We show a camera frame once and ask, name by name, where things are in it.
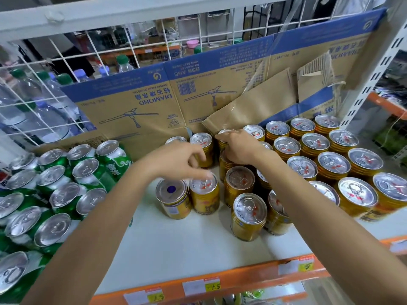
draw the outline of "can lid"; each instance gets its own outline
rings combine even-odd
[[[348,157],[351,162],[365,169],[377,170],[383,167],[383,159],[368,149],[353,148],[348,151]]]
[[[295,154],[301,150],[301,145],[294,138],[278,137],[274,140],[274,149],[285,154]]]
[[[13,213],[23,203],[22,193],[12,193],[5,197],[0,197],[0,218],[4,218]]]
[[[266,124],[266,130],[269,133],[282,136],[290,131],[290,126],[285,122],[271,121]]]
[[[284,210],[281,202],[277,199],[276,193],[274,190],[270,191],[269,193],[269,205],[273,210],[275,210],[278,214],[288,217],[288,214]]]
[[[184,180],[166,180],[162,179],[155,188],[155,196],[164,204],[173,204],[181,200],[187,191],[187,185]]]
[[[218,185],[218,180],[212,172],[212,178],[206,180],[190,180],[189,189],[198,195],[206,195],[214,191]]]
[[[309,181],[313,187],[315,187],[321,194],[327,197],[329,200],[335,202],[336,205],[339,205],[339,196],[336,190],[332,186],[321,182],[321,181]]]
[[[359,139],[353,133],[344,129],[330,131],[329,138],[342,146],[356,146],[359,143]]]
[[[52,215],[44,221],[34,235],[34,244],[39,247],[50,246],[58,242],[71,225],[71,217],[66,213]]]
[[[255,124],[246,125],[243,129],[256,139],[262,138],[266,133],[264,128]]]
[[[182,136],[175,136],[175,137],[168,139],[165,144],[169,144],[173,141],[188,142],[188,140],[186,140],[186,138],[184,138]]]
[[[100,156],[109,155],[116,151],[118,147],[119,142],[117,140],[107,140],[99,144],[99,146],[96,148],[96,154]]]
[[[363,207],[372,207],[379,199],[372,186],[357,178],[340,179],[338,188],[346,199]]]
[[[296,117],[291,120],[290,124],[293,128],[302,130],[303,132],[309,132],[315,129],[315,123],[304,117]]]
[[[8,237],[18,237],[30,230],[41,217],[41,208],[37,206],[28,207],[9,222],[6,226],[5,233]]]
[[[254,184],[254,174],[249,168],[236,166],[227,171],[225,181],[235,189],[248,189]]]
[[[212,143],[212,136],[208,133],[197,133],[189,139],[189,143],[198,144],[205,148]]]
[[[318,173],[317,164],[304,156],[290,157],[287,165],[304,179],[313,178]]]
[[[373,176],[373,184],[387,197],[407,201],[407,180],[395,174],[380,172]]]
[[[25,252],[13,252],[0,260],[0,295],[10,290],[28,267],[28,257]]]
[[[107,192],[103,188],[94,188],[84,194],[78,201],[77,212],[80,215],[88,215],[95,206],[105,199]]]
[[[333,115],[317,115],[314,121],[318,125],[326,128],[339,127],[339,120]]]
[[[72,170],[75,178],[84,178],[94,173],[99,167],[99,160],[96,158],[87,158],[78,163]]]
[[[225,128],[225,129],[221,129],[218,134],[223,134],[223,133],[227,133],[227,132],[237,132],[237,130],[232,129],[232,128]]]
[[[66,158],[70,161],[81,159],[82,157],[85,157],[91,149],[92,147],[89,144],[80,144],[70,149],[66,155]]]
[[[259,169],[256,169],[256,173],[257,173],[258,177],[259,177],[260,179],[262,179],[262,181],[268,183],[267,179],[264,177],[264,175],[260,172]]]
[[[63,154],[64,151],[61,149],[49,150],[48,152],[45,152],[43,155],[38,157],[38,164],[41,166],[51,164],[54,161],[58,160]]]
[[[35,158],[34,153],[26,153],[24,155],[17,156],[15,159],[13,159],[8,165],[11,170],[18,170],[22,169],[28,164],[30,164]]]
[[[259,141],[266,149],[273,150],[273,147],[270,143],[265,141]]]
[[[326,150],[329,148],[328,138],[317,133],[307,133],[302,135],[301,141],[307,147],[314,150]]]
[[[52,166],[41,172],[38,177],[37,185],[47,186],[59,180],[65,173],[65,167],[61,165]]]
[[[34,169],[24,169],[11,176],[7,181],[8,189],[18,189],[27,183],[31,182],[36,177],[37,173]]]
[[[322,152],[318,155],[318,163],[333,173],[348,173],[349,161],[342,155],[334,152]]]
[[[69,204],[79,194],[80,189],[79,184],[73,182],[62,185],[51,194],[51,206],[53,208],[60,208]]]
[[[234,162],[232,162],[230,159],[227,158],[226,156],[226,149],[222,149],[221,153],[219,154],[219,157],[228,164],[234,164]]]
[[[233,202],[233,211],[242,222],[249,225],[259,224],[267,216],[266,203],[252,193],[238,195]]]

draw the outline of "soda can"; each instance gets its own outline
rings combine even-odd
[[[41,207],[44,203],[33,196],[26,196],[18,192],[0,198],[0,226],[7,226],[20,211],[35,205]]]
[[[54,255],[80,222],[72,220],[67,213],[55,214],[38,227],[34,235],[34,244],[44,254]]]
[[[276,193],[272,190],[268,196],[269,210],[264,229],[274,236],[282,236],[287,233],[293,225],[281,202],[277,199]]]
[[[44,203],[48,200],[41,196],[37,189],[38,174],[34,169],[24,169],[14,174],[7,182],[7,188],[13,192],[22,193],[26,196],[33,196]]]
[[[189,193],[197,213],[209,215],[219,208],[219,184],[216,176],[207,180],[190,180]]]
[[[96,158],[96,150],[89,144],[80,144],[68,151],[66,158],[72,169],[81,161],[87,158]]]
[[[77,204],[87,191],[85,186],[72,182],[58,187],[50,196],[50,204],[54,213],[67,213],[72,219],[81,219],[77,213]]]
[[[186,218],[192,210],[188,186],[184,180],[162,179],[155,188],[155,196],[170,218]]]
[[[319,181],[334,184],[348,176],[350,170],[349,161],[342,155],[334,152],[323,152],[315,159],[318,168]]]
[[[186,140],[186,138],[182,137],[182,136],[175,136],[172,137],[170,139],[168,139],[165,144],[170,144],[173,141],[179,141],[179,142],[188,142],[188,140]]]
[[[50,218],[54,213],[45,207],[28,207],[7,224],[5,233],[14,243],[27,247],[28,249],[38,249],[34,243],[34,235],[39,226]]]
[[[362,148],[353,148],[348,151],[351,176],[368,180],[383,167],[383,159],[376,153]]]
[[[321,134],[304,134],[300,140],[301,155],[314,159],[322,152],[328,151],[329,140]]]
[[[367,213],[379,200],[373,187],[361,179],[346,177],[340,179],[334,188],[339,195],[339,207],[354,218]]]
[[[17,156],[8,165],[12,174],[16,174],[23,169],[34,169],[37,172],[41,172],[38,164],[38,158],[34,153],[26,153],[24,155]]]
[[[3,229],[0,229],[0,259],[5,256],[12,254],[17,251],[26,251],[27,249],[23,246],[17,245],[6,236]]]
[[[304,117],[295,117],[290,122],[290,128],[290,137],[300,140],[302,135],[315,131],[315,123]]]
[[[278,137],[288,136],[290,134],[290,126],[281,121],[271,121],[266,124],[265,140],[272,144]]]
[[[76,205],[76,211],[85,219],[95,206],[105,199],[107,192],[103,188],[94,188],[84,194]]]
[[[339,200],[339,195],[336,192],[336,190],[321,181],[308,181],[313,187],[315,187],[321,194],[323,194],[325,197],[327,197],[329,200],[334,202],[337,206],[339,206],[340,200]]]
[[[88,189],[103,188],[109,192],[116,185],[116,181],[106,167],[96,158],[81,161],[75,166],[72,174],[78,184],[82,184]]]
[[[307,181],[317,179],[317,164],[304,156],[293,156],[287,160],[287,165]]]
[[[330,142],[329,150],[343,156],[348,155],[348,151],[359,144],[359,139],[344,129],[332,130],[328,137]]]
[[[340,122],[333,115],[317,115],[314,119],[315,132],[325,137],[335,129],[339,129]]]
[[[197,133],[189,139],[189,143],[201,146],[205,152],[205,161],[202,161],[199,156],[195,155],[198,165],[201,168],[210,168],[213,165],[213,143],[212,136],[207,133]]]
[[[229,169],[236,166],[239,165],[227,158],[225,149],[223,148],[219,155],[219,179],[222,183],[225,183],[225,176]]]
[[[49,167],[39,175],[37,188],[44,197],[49,199],[56,189],[72,182],[71,178],[65,174],[66,169],[64,166]]]
[[[225,128],[225,129],[220,130],[218,134],[227,133],[227,132],[237,132],[237,130],[232,129],[232,128]],[[227,143],[225,141],[218,140],[218,146],[219,146],[219,150],[222,151],[224,148],[226,148]]]
[[[243,129],[251,134],[258,141],[264,141],[266,139],[266,131],[259,125],[250,124],[243,127]]]
[[[96,154],[99,163],[104,164],[116,181],[122,177],[133,163],[116,140],[108,140],[99,144],[96,148]]]
[[[45,152],[43,155],[38,157],[38,164],[41,171],[47,170],[53,166],[64,166],[68,167],[69,162],[66,158],[66,152],[62,149],[53,149]]]
[[[292,137],[279,137],[274,140],[274,151],[287,162],[290,157],[300,154],[301,144]]]
[[[264,177],[264,175],[262,175],[262,173],[260,172],[259,169],[256,169],[256,179],[259,181],[260,186],[263,189],[268,189],[268,190],[272,190],[272,186],[270,185],[270,183],[266,180],[266,178]]]
[[[360,219],[377,222],[407,206],[407,180],[391,173],[380,172],[372,179],[373,188],[379,196],[379,203]]]
[[[18,251],[0,260],[1,304],[19,304],[51,257],[38,251]]]
[[[242,241],[254,241],[266,223],[267,206],[258,195],[244,193],[233,202],[230,228]]]
[[[238,195],[251,193],[254,187],[254,174],[249,168],[236,166],[226,173],[224,192],[225,204],[232,208],[234,200]]]

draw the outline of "person's right arm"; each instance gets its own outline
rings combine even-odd
[[[227,157],[250,164],[271,184],[300,235],[357,304],[407,304],[407,267],[352,217],[243,130],[215,138]]]

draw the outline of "yellow can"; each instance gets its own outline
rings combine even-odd
[[[314,119],[315,132],[324,136],[334,130],[339,129],[339,120],[333,115],[317,115]]]
[[[379,196],[379,203],[360,219],[377,222],[407,206],[407,180],[391,173],[380,172],[373,176],[373,188]]]
[[[266,138],[265,137],[266,131],[259,125],[250,124],[243,127],[243,129],[247,131],[249,134],[251,134],[258,141],[264,141]]]
[[[198,144],[205,152],[206,160],[202,161],[199,156],[195,155],[198,165],[201,168],[210,168],[213,165],[213,143],[212,136],[207,133],[197,133],[191,137],[189,143]]]
[[[254,241],[266,223],[267,206],[258,195],[244,193],[236,197],[231,211],[230,228],[242,241]]]
[[[383,159],[376,153],[362,148],[348,151],[350,162],[349,175],[368,181],[383,167]]]
[[[268,197],[269,210],[264,229],[274,236],[282,236],[287,233],[293,222],[284,211],[281,202],[277,199],[276,193],[272,190]]]
[[[378,202],[376,191],[361,179],[343,178],[334,187],[341,201],[339,207],[349,216],[358,218]]]
[[[301,155],[314,159],[322,152],[328,151],[328,138],[317,133],[304,134],[300,140]]]
[[[225,182],[225,176],[228,170],[236,166],[239,166],[239,164],[230,161],[226,156],[225,149],[222,149],[219,155],[219,179],[222,183]]]
[[[225,182],[225,204],[232,208],[236,197],[243,193],[251,193],[254,187],[254,174],[249,168],[236,166],[226,173]]]
[[[155,196],[165,213],[173,219],[185,218],[192,209],[188,186],[184,180],[165,180],[158,182]]]
[[[218,134],[227,133],[227,132],[237,132],[237,130],[231,129],[231,128],[225,128],[225,129],[222,129],[221,131],[219,131]],[[224,148],[226,148],[227,143],[225,141],[218,140],[218,146],[219,146],[219,151],[222,151]]]
[[[262,173],[259,171],[259,169],[256,169],[256,175],[257,175],[257,180],[260,183],[260,186],[264,189],[268,189],[271,190],[272,186],[270,185],[270,183],[266,180],[266,178],[264,177],[264,175],[262,175]]]
[[[266,124],[266,141],[270,144],[278,137],[288,136],[290,126],[281,121],[271,121]]]
[[[315,123],[304,117],[296,117],[290,122],[290,137],[300,140],[303,134],[313,133]]]
[[[186,140],[186,138],[184,138],[182,136],[175,136],[175,137],[171,137],[170,139],[168,139],[165,144],[169,144],[173,141],[188,142],[188,140]]]
[[[332,186],[330,186],[324,182],[321,182],[321,181],[309,181],[308,183],[310,183],[321,194],[323,194],[325,197],[327,197],[329,200],[331,200],[337,206],[339,206],[339,204],[340,204],[339,195]]]
[[[317,164],[304,156],[293,156],[287,160],[287,165],[307,181],[317,179]]]
[[[318,168],[317,179],[319,181],[334,184],[348,176],[350,170],[349,161],[342,155],[334,152],[323,152],[315,159]]]
[[[353,133],[344,129],[332,130],[328,136],[330,142],[329,150],[343,156],[347,156],[348,151],[359,144],[359,139]]]
[[[189,193],[197,213],[209,215],[219,208],[219,184],[213,173],[208,180],[190,180]]]
[[[274,150],[282,160],[287,162],[290,157],[300,154],[301,145],[292,137],[279,137],[274,140]]]

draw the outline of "green can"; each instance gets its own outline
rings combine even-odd
[[[80,144],[72,149],[66,155],[69,165],[72,169],[81,161],[88,158],[96,158],[96,150],[89,144]]]
[[[37,188],[44,197],[49,199],[55,190],[72,182],[72,179],[67,174],[70,175],[64,166],[49,167],[39,175]]]
[[[44,254],[53,255],[80,222],[80,220],[72,220],[67,213],[55,214],[38,227],[34,235],[34,243]]]
[[[66,152],[62,149],[53,149],[45,152],[38,158],[38,164],[41,171],[45,171],[53,166],[64,166],[68,167],[68,159],[66,158]]]
[[[7,226],[20,211],[35,205],[42,207],[44,203],[33,196],[25,196],[18,192],[0,198],[0,227]]]
[[[18,251],[1,259],[0,303],[21,303],[50,260],[38,251]]]
[[[38,158],[34,153],[26,153],[24,155],[17,156],[11,161],[8,165],[13,174],[20,172],[23,169],[34,169],[37,172],[40,172],[41,169],[38,164]]]
[[[103,188],[109,192],[116,185],[116,181],[109,174],[105,165],[99,163],[95,158],[81,161],[75,166],[72,173],[77,183],[88,189]]]
[[[7,188],[13,192],[22,193],[26,196],[32,196],[48,204],[40,191],[37,189],[38,174],[34,169],[24,169],[14,174],[7,182]]]
[[[5,233],[13,243],[27,247],[28,249],[38,249],[34,243],[34,235],[39,226],[50,218],[54,213],[45,207],[28,207],[7,224]]]
[[[72,219],[82,219],[77,213],[77,204],[87,191],[85,186],[76,183],[62,185],[50,197],[52,209],[56,214],[67,213]]]
[[[119,142],[108,140],[96,148],[99,162],[106,165],[115,180],[119,180],[133,163]]]
[[[3,229],[0,229],[0,259],[17,251],[26,251],[23,246],[14,244]]]

